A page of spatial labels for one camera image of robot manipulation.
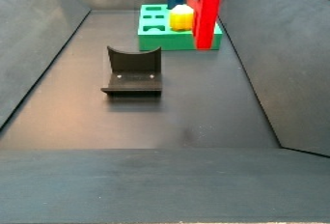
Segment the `bin floor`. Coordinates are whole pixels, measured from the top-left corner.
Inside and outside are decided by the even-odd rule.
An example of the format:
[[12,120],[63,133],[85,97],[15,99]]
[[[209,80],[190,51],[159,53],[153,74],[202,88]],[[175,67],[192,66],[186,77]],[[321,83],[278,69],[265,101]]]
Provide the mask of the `bin floor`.
[[165,51],[161,98],[110,98],[107,45],[138,51],[138,12],[93,12],[2,131],[2,150],[278,148],[238,56]]

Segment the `yellow block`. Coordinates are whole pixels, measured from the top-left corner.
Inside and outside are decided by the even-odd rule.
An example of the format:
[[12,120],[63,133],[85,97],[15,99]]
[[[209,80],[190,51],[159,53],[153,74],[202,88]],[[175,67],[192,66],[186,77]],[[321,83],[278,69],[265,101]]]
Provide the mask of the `yellow block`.
[[177,5],[170,11],[170,27],[174,31],[192,30],[194,10],[187,5]]

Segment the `green block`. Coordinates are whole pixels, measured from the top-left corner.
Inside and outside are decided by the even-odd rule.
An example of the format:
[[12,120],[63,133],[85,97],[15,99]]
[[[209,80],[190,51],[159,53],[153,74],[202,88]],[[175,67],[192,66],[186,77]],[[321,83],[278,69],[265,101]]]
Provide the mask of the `green block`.
[[[142,5],[139,15],[139,50],[196,50],[193,31],[173,31],[169,26],[166,4]],[[218,50],[222,41],[220,25],[214,27],[213,50]]]

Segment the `toy block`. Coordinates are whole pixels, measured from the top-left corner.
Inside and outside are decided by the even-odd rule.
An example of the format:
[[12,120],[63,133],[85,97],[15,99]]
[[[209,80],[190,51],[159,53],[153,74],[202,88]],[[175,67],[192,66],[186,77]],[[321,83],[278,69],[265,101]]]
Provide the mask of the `toy block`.
[[[196,50],[193,31],[173,31],[169,24],[167,4],[142,5],[139,16],[139,50]],[[212,49],[218,50],[222,30],[216,23]]]
[[193,29],[194,10],[187,5],[177,5],[170,11],[170,28],[174,31]]
[[213,46],[213,27],[217,23],[221,0],[196,0],[194,29],[196,45],[208,50]]

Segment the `black plastic bracket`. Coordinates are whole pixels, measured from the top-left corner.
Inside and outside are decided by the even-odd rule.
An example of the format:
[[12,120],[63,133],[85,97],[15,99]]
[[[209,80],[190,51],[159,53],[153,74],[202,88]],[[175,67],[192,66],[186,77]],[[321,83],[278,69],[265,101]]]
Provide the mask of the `black plastic bracket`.
[[161,94],[162,81],[162,48],[147,52],[130,53],[110,46],[109,57],[111,77],[102,92],[113,94]]

